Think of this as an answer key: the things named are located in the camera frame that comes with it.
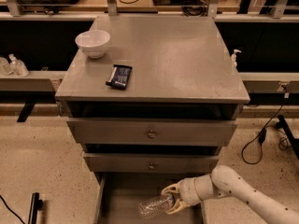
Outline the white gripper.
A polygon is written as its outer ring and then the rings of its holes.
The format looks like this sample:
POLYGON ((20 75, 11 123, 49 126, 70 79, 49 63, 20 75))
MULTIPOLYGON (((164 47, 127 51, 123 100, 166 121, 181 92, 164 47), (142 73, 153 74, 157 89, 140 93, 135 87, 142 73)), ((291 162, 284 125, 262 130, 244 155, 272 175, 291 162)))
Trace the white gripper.
POLYGON ((201 199, 195 186, 195 177, 185 178, 178 184, 171 184, 161 191, 162 194, 179 193, 180 199, 171 201, 166 209, 168 215, 178 213, 188 207, 188 205, 197 205, 201 199))

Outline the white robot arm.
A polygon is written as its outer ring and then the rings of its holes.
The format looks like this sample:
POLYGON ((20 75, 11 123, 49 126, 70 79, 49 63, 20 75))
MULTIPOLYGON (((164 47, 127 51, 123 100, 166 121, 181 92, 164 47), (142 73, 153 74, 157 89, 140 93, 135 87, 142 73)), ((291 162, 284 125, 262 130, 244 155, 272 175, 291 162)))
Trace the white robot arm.
POLYGON ((299 224, 298 213, 264 195, 225 165, 216 166, 208 175, 184 178, 164 188, 161 194, 176 195, 175 202, 166 211, 169 215, 209 199, 235 197, 268 224, 299 224))

